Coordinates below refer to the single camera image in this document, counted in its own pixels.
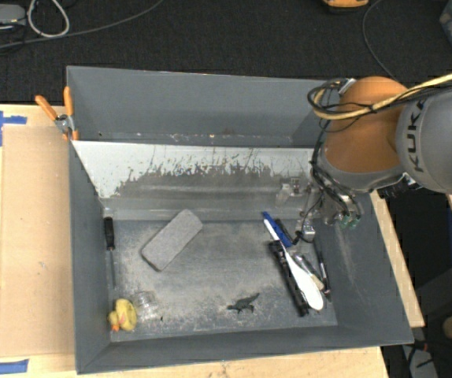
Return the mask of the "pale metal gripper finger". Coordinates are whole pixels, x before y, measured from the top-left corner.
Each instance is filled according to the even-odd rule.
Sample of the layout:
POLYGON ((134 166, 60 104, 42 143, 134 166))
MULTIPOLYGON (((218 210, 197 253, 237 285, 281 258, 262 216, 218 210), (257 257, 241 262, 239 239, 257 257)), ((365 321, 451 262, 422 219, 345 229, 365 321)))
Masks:
POLYGON ((276 204, 284 204, 289 199, 302 196, 301 180, 298 177, 283 178, 276 194, 276 204))
POLYGON ((306 243, 314 243, 316 238, 316 230, 312 220, 303 220, 296 230, 296 238, 298 241, 306 243))

